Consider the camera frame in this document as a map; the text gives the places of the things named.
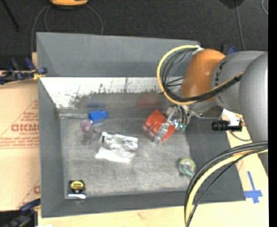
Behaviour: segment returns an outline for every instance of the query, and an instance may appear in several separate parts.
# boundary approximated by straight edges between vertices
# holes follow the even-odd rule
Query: black floor
[[[204,48],[223,44],[238,50],[268,50],[268,0],[90,0],[65,11],[49,0],[5,0],[18,32],[0,0],[0,68],[11,57],[35,50],[35,31],[59,31],[157,38],[193,39]],[[0,225],[16,213],[0,214]]]

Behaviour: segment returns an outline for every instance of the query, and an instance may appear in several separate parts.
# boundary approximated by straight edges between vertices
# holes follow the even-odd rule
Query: cardboard box
[[[0,85],[0,211],[40,197],[36,80]]]

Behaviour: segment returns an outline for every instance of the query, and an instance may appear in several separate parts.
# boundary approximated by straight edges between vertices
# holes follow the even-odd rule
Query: black connector
[[[212,122],[212,130],[214,131],[241,131],[242,126],[241,125],[229,125],[229,121],[226,120],[220,120],[220,121],[214,121]]]

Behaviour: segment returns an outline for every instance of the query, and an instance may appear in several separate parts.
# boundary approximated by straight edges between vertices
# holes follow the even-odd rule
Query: plastic bag
[[[102,133],[101,146],[96,154],[97,159],[129,163],[136,155],[138,139],[120,134]]]

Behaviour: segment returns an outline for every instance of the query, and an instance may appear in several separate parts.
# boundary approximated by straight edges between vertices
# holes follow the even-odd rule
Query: blue tape cross
[[[254,182],[251,176],[251,172],[248,171],[248,176],[252,185],[252,190],[251,191],[244,191],[244,195],[246,198],[252,198],[253,203],[259,203],[258,197],[262,197],[261,190],[256,190],[254,186]]]

